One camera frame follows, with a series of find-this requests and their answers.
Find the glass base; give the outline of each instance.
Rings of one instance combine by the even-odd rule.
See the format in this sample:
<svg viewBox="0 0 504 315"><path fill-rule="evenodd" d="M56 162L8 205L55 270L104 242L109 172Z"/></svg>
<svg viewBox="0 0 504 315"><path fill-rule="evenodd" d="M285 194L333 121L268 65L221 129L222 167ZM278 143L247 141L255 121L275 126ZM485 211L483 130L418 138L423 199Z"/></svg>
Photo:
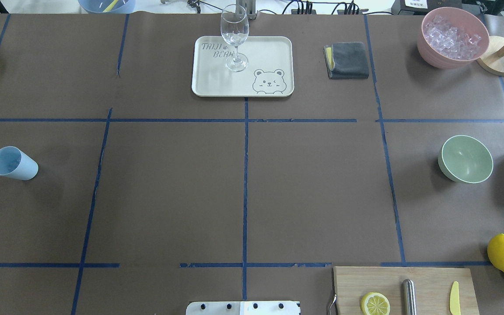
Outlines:
<svg viewBox="0 0 504 315"><path fill-rule="evenodd" d="M227 68L233 72L240 72L248 66L248 58L244 54L238 53L238 58L240 60L236 60L236 56L228 56L225 65Z"/></svg>

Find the bear illustration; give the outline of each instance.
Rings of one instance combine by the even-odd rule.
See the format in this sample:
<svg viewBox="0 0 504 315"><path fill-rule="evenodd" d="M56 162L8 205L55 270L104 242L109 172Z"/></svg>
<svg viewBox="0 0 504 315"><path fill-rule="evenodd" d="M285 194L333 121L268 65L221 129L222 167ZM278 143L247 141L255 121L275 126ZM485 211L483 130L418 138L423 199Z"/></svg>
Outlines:
<svg viewBox="0 0 504 315"><path fill-rule="evenodd" d="M274 70L273 72L264 72L262 69L254 71L256 80L252 84L252 88L257 94L283 94L287 88L284 80L284 71L281 69Z"/></svg>

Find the lemon slice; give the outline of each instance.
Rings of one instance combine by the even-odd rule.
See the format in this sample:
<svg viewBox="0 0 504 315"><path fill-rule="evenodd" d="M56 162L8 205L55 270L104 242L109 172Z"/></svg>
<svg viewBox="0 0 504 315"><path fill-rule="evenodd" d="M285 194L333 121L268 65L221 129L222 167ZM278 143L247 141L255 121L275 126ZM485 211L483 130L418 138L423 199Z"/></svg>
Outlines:
<svg viewBox="0 0 504 315"><path fill-rule="evenodd" d="M360 308L364 315L388 315L390 302L378 292L369 292L360 300Z"/></svg>

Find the pink bowl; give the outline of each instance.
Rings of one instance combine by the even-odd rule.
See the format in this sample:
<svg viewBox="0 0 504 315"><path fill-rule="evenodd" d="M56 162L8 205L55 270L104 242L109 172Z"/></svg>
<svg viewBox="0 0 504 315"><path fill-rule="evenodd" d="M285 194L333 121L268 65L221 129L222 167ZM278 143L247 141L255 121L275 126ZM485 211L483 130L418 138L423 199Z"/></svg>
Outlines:
<svg viewBox="0 0 504 315"><path fill-rule="evenodd" d="M451 59L447 56L441 55L440 52L431 47L431 45L425 40L424 28L437 15L448 19L453 26L463 28L463 31L468 33L470 36L473 34L481 36L482 39L478 44L479 52L476 56L474 56L474 58L470 60ZM464 66L465 64L480 58L480 56L486 52L489 45L490 34L484 24L470 12L452 7L436 8L429 12L421 23L420 34L417 38L417 50L419 50L422 58L430 65L440 69L454 69Z"/></svg>

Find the glass stem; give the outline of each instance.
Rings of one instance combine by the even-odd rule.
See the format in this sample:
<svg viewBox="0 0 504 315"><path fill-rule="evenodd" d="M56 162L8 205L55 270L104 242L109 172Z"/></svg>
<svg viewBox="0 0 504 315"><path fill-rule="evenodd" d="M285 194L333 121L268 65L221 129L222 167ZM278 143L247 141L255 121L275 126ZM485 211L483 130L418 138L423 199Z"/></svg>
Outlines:
<svg viewBox="0 0 504 315"><path fill-rule="evenodd" d="M234 46L234 49L236 52L234 53L234 58L232 58L232 61L234 63L240 63L240 57L238 56L238 46Z"/></svg>

